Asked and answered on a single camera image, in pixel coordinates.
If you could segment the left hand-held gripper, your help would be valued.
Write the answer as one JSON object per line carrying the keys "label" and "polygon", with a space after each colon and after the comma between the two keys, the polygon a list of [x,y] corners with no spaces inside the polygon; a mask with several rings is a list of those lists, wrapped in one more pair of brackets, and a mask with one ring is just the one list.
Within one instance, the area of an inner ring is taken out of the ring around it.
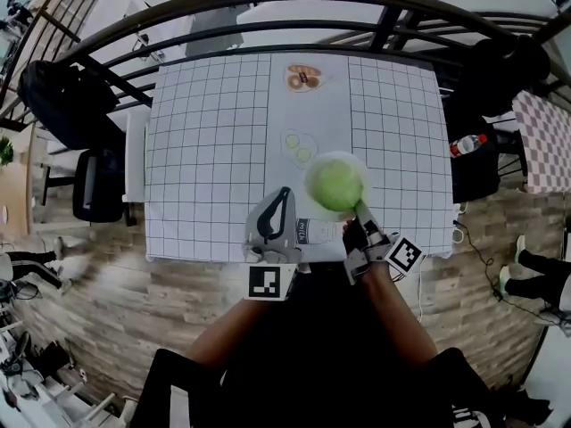
{"label": "left hand-held gripper", "polygon": [[245,221],[245,298],[283,301],[302,260],[296,240],[294,193],[281,187],[265,196]]}

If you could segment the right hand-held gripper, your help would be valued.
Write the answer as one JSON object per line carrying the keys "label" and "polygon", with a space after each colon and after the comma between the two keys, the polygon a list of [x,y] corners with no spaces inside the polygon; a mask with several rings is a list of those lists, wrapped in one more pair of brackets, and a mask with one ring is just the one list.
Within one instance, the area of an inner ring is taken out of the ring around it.
{"label": "right hand-held gripper", "polygon": [[343,235],[347,258],[344,269],[351,284],[356,284],[375,263],[386,263],[407,276],[423,259],[424,252],[401,235],[386,235],[363,200],[355,205],[355,219]]}

